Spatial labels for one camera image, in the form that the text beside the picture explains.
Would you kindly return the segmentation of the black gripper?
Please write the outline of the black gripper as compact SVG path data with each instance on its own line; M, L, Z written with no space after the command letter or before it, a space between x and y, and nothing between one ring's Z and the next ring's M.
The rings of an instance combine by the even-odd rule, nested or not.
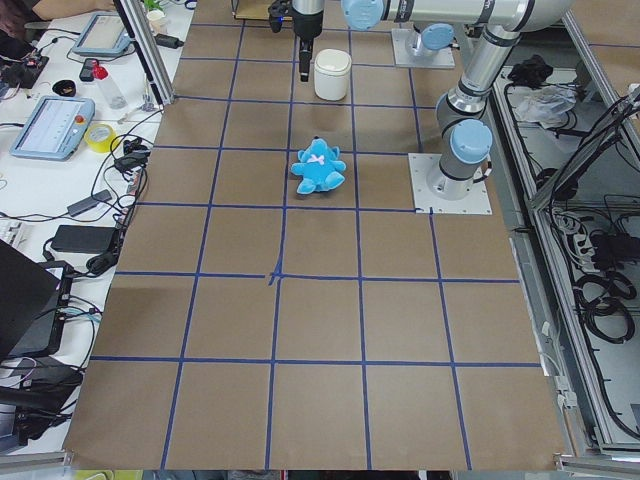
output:
M299 75L308 82L314 40L320 35L320 0L293 0L294 33L299 39Z

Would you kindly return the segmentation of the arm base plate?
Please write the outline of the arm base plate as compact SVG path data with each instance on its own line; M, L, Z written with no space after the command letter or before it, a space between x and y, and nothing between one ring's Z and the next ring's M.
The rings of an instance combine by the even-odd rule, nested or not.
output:
M455 60L450 45L454 40L449 24L432 24L421 32L393 29L395 65L404 68L453 69Z
M414 210L424 214L491 215L483 171L467 180L453 180L440 169L440 154L410 153L409 171Z

